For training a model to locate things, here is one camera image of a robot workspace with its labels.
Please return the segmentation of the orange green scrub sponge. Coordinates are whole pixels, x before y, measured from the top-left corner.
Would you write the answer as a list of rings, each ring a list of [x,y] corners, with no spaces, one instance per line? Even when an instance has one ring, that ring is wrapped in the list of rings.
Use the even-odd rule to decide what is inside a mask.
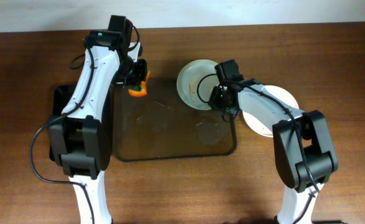
[[[146,85],[149,80],[150,74],[151,74],[151,72],[148,71],[144,81],[141,81],[139,85],[136,85],[133,88],[128,89],[128,93],[130,96],[142,97],[142,96],[146,96],[148,94]]]

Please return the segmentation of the pale blue plate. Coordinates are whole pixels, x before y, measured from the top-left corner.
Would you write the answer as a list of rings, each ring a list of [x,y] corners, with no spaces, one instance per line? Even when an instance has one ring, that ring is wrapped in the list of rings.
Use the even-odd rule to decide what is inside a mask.
[[[185,65],[177,78],[177,91],[180,98],[197,110],[210,110],[207,104],[212,89],[219,84],[215,66],[212,60],[194,60]]]

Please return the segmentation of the pink white plate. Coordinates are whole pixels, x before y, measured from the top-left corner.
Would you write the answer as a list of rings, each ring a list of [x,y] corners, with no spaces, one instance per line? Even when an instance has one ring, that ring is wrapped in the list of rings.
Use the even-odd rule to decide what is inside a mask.
[[[299,108],[298,103],[297,103],[296,99],[294,98],[294,96],[291,93],[289,93],[288,91],[286,91],[285,89],[283,89],[279,86],[274,86],[274,85],[265,85],[265,89],[271,95],[275,96],[277,99],[281,100],[288,106],[291,106],[296,109]],[[253,116],[249,113],[246,113],[244,111],[242,112],[242,114],[243,114],[244,121],[246,122],[247,126],[252,131],[254,131],[255,133],[257,133],[261,136],[265,136],[268,138],[273,137],[271,130],[269,130],[264,124],[262,124],[255,116]]]

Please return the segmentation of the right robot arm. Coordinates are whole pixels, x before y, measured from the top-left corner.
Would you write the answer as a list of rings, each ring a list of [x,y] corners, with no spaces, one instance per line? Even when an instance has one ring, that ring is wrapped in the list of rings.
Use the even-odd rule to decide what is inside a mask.
[[[325,116],[318,110],[305,112],[271,94],[260,81],[246,80],[234,60],[217,64],[219,82],[208,105],[234,117],[239,112],[254,116],[272,131],[275,165],[285,184],[283,204],[276,223],[311,223],[317,196],[338,158]]]

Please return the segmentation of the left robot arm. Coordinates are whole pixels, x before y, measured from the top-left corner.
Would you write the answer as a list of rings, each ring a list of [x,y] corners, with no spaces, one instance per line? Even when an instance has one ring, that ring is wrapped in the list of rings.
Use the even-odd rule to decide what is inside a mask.
[[[132,42],[138,30],[125,16],[112,15],[105,30],[84,39],[85,61],[77,85],[60,115],[47,128],[54,162],[73,185],[81,223],[112,223],[105,194],[105,170],[112,144],[103,123],[111,86],[145,96],[150,72],[140,56],[142,45]]]

